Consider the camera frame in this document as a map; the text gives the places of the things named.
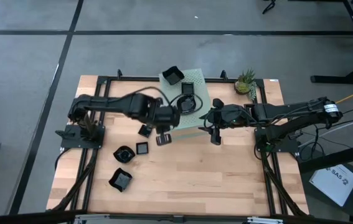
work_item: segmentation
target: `gray floor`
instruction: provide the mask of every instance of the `gray floor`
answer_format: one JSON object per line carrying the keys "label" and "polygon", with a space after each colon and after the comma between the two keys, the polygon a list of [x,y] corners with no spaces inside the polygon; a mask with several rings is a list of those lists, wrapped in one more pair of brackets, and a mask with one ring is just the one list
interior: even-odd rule
{"label": "gray floor", "polygon": [[[69,28],[77,1],[0,0],[0,29]],[[341,3],[286,2],[266,15],[263,1],[85,0],[77,30],[353,30]],[[65,36],[0,35],[0,215],[20,172]],[[313,84],[311,75],[353,70],[353,38],[254,36],[75,36],[21,206],[41,212],[50,192],[54,160],[80,75],[156,75],[170,66],[201,68],[207,77],[223,69],[237,77],[253,68],[258,78],[277,78],[286,103],[320,96],[339,100],[353,85]],[[353,108],[353,100],[341,109]],[[353,112],[344,120],[353,119]],[[327,136],[353,146],[353,126]],[[342,146],[321,142],[327,153]],[[307,195],[316,217],[347,220],[335,206]]]}

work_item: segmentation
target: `white paper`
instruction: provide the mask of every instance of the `white paper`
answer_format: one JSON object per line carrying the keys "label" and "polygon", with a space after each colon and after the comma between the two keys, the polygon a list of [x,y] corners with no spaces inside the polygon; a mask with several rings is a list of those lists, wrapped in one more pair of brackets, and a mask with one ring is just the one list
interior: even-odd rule
{"label": "white paper", "polygon": [[353,173],[343,165],[317,170],[309,181],[341,207],[353,189]]}

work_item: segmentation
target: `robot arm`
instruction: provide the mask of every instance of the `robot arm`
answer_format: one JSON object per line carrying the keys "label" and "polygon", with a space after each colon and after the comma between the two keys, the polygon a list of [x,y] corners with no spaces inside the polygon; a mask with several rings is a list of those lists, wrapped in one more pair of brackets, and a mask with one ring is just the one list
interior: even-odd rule
{"label": "robot arm", "polygon": [[86,132],[89,139],[96,137],[97,125],[88,117],[88,111],[104,111],[123,113],[125,116],[136,119],[144,124],[156,128],[157,144],[163,145],[171,142],[171,135],[164,134],[170,126],[179,125],[180,112],[175,106],[162,106],[161,98],[153,98],[141,93],[117,97],[100,97],[80,95],[74,99],[68,118],[77,123]]}
{"label": "robot arm", "polygon": [[[204,130],[211,134],[211,142],[220,144],[220,129],[256,127],[265,134],[266,142],[273,144],[284,139],[290,133],[312,124],[325,124],[330,128],[342,118],[333,101],[319,98],[304,103],[274,106],[271,104],[224,105],[220,99],[214,99],[214,108],[201,119],[208,120],[211,125]],[[283,118],[291,118],[281,125],[274,125]]]}

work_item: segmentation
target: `potted plant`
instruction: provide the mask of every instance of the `potted plant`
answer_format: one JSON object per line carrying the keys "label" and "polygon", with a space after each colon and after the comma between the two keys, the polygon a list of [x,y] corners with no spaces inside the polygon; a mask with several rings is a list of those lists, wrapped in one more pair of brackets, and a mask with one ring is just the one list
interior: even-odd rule
{"label": "potted plant", "polygon": [[243,73],[238,77],[234,83],[234,90],[239,95],[247,95],[250,100],[254,100],[257,97],[257,83],[254,79],[255,72],[252,69],[248,69],[246,73]]}

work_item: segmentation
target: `wooden table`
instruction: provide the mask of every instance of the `wooden table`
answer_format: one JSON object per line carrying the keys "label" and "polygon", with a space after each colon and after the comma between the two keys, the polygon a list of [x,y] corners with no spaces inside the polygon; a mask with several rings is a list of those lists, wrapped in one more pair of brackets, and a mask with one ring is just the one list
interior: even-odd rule
{"label": "wooden table", "polygon": [[[93,95],[96,80],[97,76],[81,76],[77,96]],[[278,80],[264,80],[264,83],[268,102],[282,105]],[[159,86],[159,83],[112,81],[109,95],[123,96],[146,86]],[[220,98],[225,104],[250,103],[246,96],[235,94],[231,83],[208,83],[207,87],[211,100]],[[159,96],[154,90],[143,93]],[[253,155],[253,128],[221,130],[221,146],[211,144],[210,136],[203,135],[159,147],[155,132],[149,139],[140,136],[141,123],[122,114],[106,113],[104,125],[105,142],[98,154],[89,212],[269,215],[262,164]],[[149,154],[136,155],[129,164],[122,164],[114,158],[113,152],[120,146],[135,149],[136,142],[147,140]],[[81,151],[71,149],[59,160],[47,208],[56,206],[74,184]],[[278,153],[278,160],[285,189],[300,209],[308,213],[297,162],[288,153]],[[119,167],[133,176],[122,193],[108,183]],[[77,208],[82,207],[84,192],[85,186],[82,186]],[[276,211],[280,213],[274,186],[273,195]]]}

